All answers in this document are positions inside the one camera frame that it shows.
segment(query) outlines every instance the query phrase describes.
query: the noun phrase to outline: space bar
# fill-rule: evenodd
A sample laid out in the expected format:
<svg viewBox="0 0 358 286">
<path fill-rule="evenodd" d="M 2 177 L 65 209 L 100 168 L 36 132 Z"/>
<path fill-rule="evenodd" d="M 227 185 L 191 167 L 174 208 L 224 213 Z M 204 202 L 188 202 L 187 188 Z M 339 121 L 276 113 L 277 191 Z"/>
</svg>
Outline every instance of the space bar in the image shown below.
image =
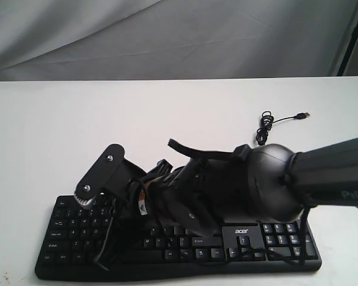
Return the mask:
<svg viewBox="0 0 358 286">
<path fill-rule="evenodd" d="M 122 263 L 159 263 L 163 262 L 162 250 L 129 250 L 122 255 Z"/>
</svg>

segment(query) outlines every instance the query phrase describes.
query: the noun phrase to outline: keyboard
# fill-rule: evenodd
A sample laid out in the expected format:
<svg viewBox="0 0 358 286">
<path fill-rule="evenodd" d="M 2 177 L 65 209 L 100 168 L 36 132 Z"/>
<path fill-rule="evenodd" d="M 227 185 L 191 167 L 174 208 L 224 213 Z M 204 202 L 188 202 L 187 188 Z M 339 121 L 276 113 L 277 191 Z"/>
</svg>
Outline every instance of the keyboard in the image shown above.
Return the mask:
<svg viewBox="0 0 358 286">
<path fill-rule="evenodd" d="M 57 281 L 144 281 L 229 273 L 307 272 L 318 270 L 322 264 L 309 225 L 304 266 L 292 266 L 268 251 L 298 260 L 300 223 L 296 221 L 223 225 L 213 237 L 197 237 L 179 226 L 164 226 L 164 234 L 153 228 L 148 237 L 105 271 L 93 259 L 104 242 L 109 207 L 110 202 L 104 201 L 84 210 L 73 196 L 58 197 L 36 262 L 36 276 Z M 248 251 L 252 249 L 265 251 Z"/>
</svg>

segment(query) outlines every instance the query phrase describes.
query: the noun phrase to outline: shift key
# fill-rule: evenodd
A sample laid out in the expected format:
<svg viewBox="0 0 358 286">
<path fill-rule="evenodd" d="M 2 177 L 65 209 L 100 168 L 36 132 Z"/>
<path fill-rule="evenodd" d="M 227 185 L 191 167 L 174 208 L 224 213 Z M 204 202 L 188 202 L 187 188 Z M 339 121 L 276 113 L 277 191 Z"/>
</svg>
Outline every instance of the shift key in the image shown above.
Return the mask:
<svg viewBox="0 0 358 286">
<path fill-rule="evenodd" d="M 222 246 L 221 237 L 193 237 L 192 246 L 194 247 Z"/>
</svg>

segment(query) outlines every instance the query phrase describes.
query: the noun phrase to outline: table surface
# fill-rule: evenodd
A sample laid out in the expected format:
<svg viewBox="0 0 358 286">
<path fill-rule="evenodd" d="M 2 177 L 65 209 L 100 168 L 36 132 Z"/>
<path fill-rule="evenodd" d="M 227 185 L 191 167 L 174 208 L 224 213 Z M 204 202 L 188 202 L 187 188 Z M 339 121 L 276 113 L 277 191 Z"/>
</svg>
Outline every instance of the table surface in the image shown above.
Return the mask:
<svg viewBox="0 0 358 286">
<path fill-rule="evenodd" d="M 181 166 L 169 138 L 204 150 L 253 146 L 265 110 L 311 114 L 270 132 L 268 143 L 294 151 L 358 137 L 358 77 L 0 83 L 0 285 L 66 285 L 33 272 L 47 222 L 56 197 L 73 194 L 109 144 L 146 170 L 161 158 Z M 323 262 L 316 273 L 149 284 L 358 285 L 358 210 L 317 207 L 309 222 Z"/>
</svg>

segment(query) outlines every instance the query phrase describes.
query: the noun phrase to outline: black pole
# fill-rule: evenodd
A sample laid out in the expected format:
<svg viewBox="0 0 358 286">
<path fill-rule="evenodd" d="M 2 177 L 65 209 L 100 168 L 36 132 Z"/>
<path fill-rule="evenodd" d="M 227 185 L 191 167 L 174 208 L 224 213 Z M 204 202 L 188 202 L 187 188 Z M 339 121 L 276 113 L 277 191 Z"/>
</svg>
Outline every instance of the black pole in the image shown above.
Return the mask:
<svg viewBox="0 0 358 286">
<path fill-rule="evenodd" d="M 357 22 L 357 26 L 354 28 L 352 34 L 351 34 L 351 39 L 350 42 L 348 43 L 344 58 L 342 59 L 341 65 L 340 65 L 340 69 L 338 70 L 337 76 L 343 76 L 347 63 L 351 57 L 351 54 L 353 53 L 353 49 L 356 46 L 356 42 L 358 40 L 358 22 Z"/>
</svg>

